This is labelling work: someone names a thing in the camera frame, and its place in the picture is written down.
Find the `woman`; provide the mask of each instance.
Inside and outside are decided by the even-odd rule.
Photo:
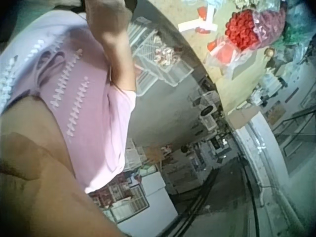
[[[122,236],[85,192],[124,167],[131,12],[121,0],[86,0],[86,11],[87,21],[47,13],[1,55],[0,218],[11,236]]]

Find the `pink shirt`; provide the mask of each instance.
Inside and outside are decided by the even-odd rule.
[[[12,41],[0,63],[7,72],[0,78],[1,113],[23,96],[39,96],[86,193],[123,171],[136,94],[110,85],[109,63],[84,19],[69,11],[45,14]]]

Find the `skin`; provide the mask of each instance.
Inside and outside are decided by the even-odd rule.
[[[135,91],[126,32],[131,12],[120,0],[85,2],[91,32],[111,62],[112,83]],[[0,124],[2,231],[30,237],[125,236],[79,187],[61,131],[42,100],[21,99]]]

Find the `plastic wrapping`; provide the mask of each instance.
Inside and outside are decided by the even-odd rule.
[[[281,36],[285,25],[285,7],[281,7],[279,12],[266,10],[263,12],[254,11],[254,32],[257,34],[260,43],[255,48],[266,47]]]
[[[243,52],[235,46],[228,38],[218,37],[215,41],[216,46],[208,54],[205,63],[209,66],[221,68],[224,77],[233,78],[234,69],[244,64],[251,56],[251,50]]]
[[[300,4],[288,12],[286,23],[283,33],[285,45],[310,41],[316,33],[314,16],[304,4]]]
[[[220,9],[226,0],[206,0],[209,5],[214,6],[216,9]]]
[[[279,11],[280,10],[280,0],[260,0],[257,4],[257,11]]]

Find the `red item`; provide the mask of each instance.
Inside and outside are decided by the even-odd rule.
[[[211,33],[211,31],[206,30],[206,29],[203,29],[203,28],[201,28],[201,27],[195,28],[195,31],[198,32],[198,33],[200,33],[200,34],[209,34],[209,33]]]
[[[225,35],[229,36],[231,34],[231,31],[230,30],[226,30],[225,31]]]
[[[242,51],[259,41],[253,32],[254,22],[250,9],[240,13],[234,12],[226,28],[225,35]]]
[[[211,42],[211,43],[208,43],[208,45],[207,45],[207,49],[208,49],[208,51],[213,51],[213,49],[215,49],[216,48],[216,46],[217,46],[217,43],[215,42],[215,41],[213,41],[213,42]]]
[[[229,64],[232,60],[234,51],[235,47],[232,44],[227,43],[218,51],[216,57],[223,64]]]
[[[229,20],[229,23],[231,24],[231,25],[237,25],[237,20],[235,19],[235,18],[231,18],[230,20]]]
[[[203,21],[206,21],[207,16],[207,8],[206,6],[201,6],[197,9],[198,15],[203,19]]]

